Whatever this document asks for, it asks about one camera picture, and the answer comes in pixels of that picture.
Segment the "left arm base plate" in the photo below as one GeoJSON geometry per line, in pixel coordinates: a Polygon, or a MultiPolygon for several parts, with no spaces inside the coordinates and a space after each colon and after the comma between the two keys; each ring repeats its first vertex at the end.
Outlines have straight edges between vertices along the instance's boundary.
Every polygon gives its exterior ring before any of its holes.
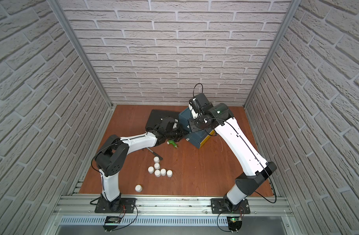
{"type": "Polygon", "coordinates": [[[124,213],[132,214],[136,211],[135,203],[137,198],[128,197],[128,198],[120,198],[116,199],[113,202],[107,201],[105,198],[101,198],[98,200],[95,213],[124,213]]]}

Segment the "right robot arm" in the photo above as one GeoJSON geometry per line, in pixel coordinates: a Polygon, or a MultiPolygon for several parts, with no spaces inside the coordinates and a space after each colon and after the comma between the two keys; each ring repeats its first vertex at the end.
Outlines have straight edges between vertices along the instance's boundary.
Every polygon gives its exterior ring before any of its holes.
{"type": "Polygon", "coordinates": [[[233,187],[224,195],[223,207],[227,211],[235,211],[241,201],[252,195],[277,170],[277,166],[258,153],[239,127],[233,112],[225,104],[199,104],[192,99],[189,101],[189,109],[192,116],[190,127],[215,130],[227,143],[243,169],[243,173],[235,179],[233,187]]]}

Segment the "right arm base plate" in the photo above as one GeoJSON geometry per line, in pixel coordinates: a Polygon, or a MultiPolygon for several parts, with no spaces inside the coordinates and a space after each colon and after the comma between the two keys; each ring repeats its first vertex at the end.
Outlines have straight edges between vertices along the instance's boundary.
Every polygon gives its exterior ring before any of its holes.
{"type": "Polygon", "coordinates": [[[239,204],[232,204],[227,199],[224,198],[212,198],[210,200],[211,210],[213,214],[220,213],[242,213],[242,214],[250,214],[250,206],[247,199],[242,200],[239,204]]]}

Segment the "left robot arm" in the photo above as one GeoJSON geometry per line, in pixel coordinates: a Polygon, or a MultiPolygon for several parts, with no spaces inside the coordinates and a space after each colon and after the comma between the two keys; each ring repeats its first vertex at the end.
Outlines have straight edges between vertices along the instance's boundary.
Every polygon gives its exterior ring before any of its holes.
{"type": "Polygon", "coordinates": [[[144,134],[132,137],[111,135],[92,160],[96,162],[96,171],[101,175],[101,198],[109,203],[120,200],[118,177],[128,154],[159,146],[167,141],[179,142],[187,134],[189,131],[184,129],[178,119],[166,116],[147,127],[144,134]]]}

